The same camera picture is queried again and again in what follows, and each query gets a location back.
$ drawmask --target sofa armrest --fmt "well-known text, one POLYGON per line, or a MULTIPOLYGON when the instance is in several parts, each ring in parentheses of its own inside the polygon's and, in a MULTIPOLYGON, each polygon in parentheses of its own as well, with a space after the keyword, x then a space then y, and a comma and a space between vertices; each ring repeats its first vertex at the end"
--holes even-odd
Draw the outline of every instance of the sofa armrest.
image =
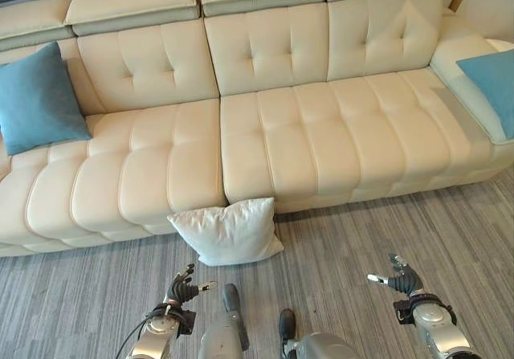
POLYGON ((441 33, 430 66, 463 106, 482 126, 493 143, 507 140, 500 118, 486 96, 464 74, 458 60, 497 52, 487 40, 475 33, 463 18, 444 14, 441 33))
POLYGON ((0 181, 10 172, 10 157, 7 155, 6 144, 3 143, 2 134, 0 134, 0 181))

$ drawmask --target blue pillow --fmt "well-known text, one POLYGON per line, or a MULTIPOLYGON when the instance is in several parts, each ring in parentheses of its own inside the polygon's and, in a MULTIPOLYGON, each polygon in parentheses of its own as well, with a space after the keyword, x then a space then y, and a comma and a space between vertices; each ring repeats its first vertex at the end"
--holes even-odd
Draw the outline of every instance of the blue pillow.
POLYGON ((91 139, 56 42, 0 67, 0 130, 9 155, 91 139))
POLYGON ((457 61, 487 97, 508 140, 514 138, 514 50, 457 61))

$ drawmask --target white pillow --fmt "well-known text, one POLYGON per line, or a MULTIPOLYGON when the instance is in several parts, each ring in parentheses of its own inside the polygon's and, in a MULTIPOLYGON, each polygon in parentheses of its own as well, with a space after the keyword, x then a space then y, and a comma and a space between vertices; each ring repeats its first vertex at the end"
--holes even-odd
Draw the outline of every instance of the white pillow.
POLYGON ((275 236, 273 198, 171 214, 168 220, 206 265, 252 263, 284 250, 275 236))

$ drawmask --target backrest cushion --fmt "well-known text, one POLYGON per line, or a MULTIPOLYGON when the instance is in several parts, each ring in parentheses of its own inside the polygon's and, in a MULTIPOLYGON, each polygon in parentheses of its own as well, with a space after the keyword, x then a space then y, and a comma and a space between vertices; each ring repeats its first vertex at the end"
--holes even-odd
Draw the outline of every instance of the backrest cushion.
POLYGON ((328 80, 425 67, 442 12, 441 0, 330 2, 328 80))
POLYGON ((222 96, 325 81, 326 3, 206 18, 222 96))
POLYGON ((201 20, 79 37, 107 112, 219 96, 201 20))

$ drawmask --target throw pillow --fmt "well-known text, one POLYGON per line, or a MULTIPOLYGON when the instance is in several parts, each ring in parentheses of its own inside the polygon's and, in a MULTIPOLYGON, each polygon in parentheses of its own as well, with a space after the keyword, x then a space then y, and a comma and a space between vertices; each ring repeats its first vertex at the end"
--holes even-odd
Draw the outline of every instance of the throw pillow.
POLYGON ((91 139, 56 42, 0 67, 0 130, 9 155, 91 139))
POLYGON ((507 139, 513 139, 514 50, 462 59, 457 64, 487 97, 507 139))
POLYGON ((284 250, 275 236, 273 198, 172 214, 168 220, 206 265, 252 263, 284 250))

